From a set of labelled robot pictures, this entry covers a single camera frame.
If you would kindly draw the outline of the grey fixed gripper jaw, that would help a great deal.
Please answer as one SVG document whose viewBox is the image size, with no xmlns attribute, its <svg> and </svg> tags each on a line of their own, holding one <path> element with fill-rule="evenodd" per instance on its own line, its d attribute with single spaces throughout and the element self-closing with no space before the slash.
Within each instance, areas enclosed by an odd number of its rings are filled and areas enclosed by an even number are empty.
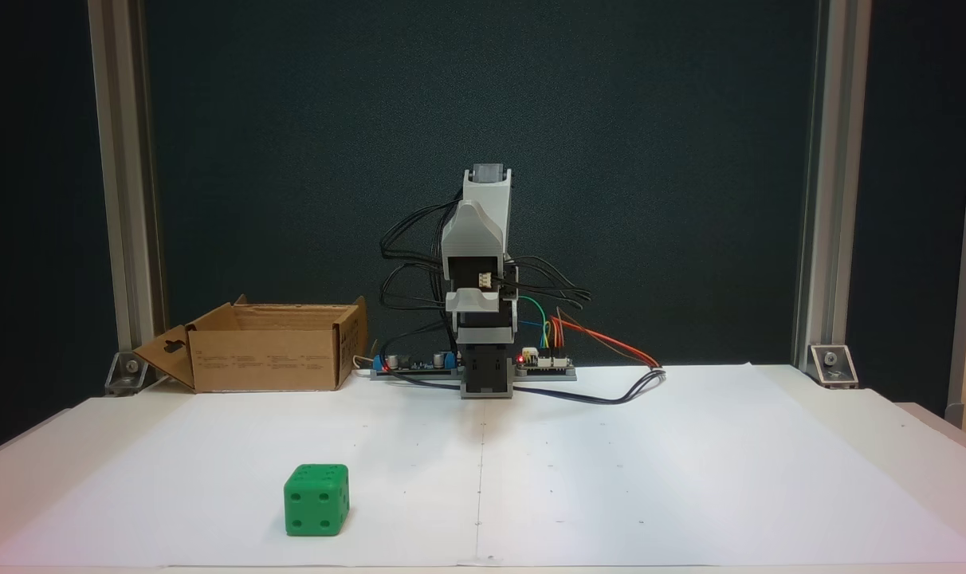
<svg viewBox="0 0 966 574">
<path fill-rule="evenodd" d="M 448 313 L 503 313 L 506 310 L 516 315 L 518 304 L 501 291 L 457 289 L 446 292 L 444 309 Z"/>
</svg>

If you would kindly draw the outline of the grey pivoting gripper jaw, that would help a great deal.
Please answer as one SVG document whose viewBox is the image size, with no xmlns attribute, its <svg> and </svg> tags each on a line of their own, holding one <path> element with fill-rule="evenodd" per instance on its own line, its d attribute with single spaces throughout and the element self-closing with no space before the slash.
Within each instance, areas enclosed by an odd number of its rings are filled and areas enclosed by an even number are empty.
<svg viewBox="0 0 966 574">
<path fill-rule="evenodd" d="M 475 200 L 461 200 L 442 232 L 442 255 L 448 258 L 490 257 L 505 253 L 505 234 Z"/>
</svg>

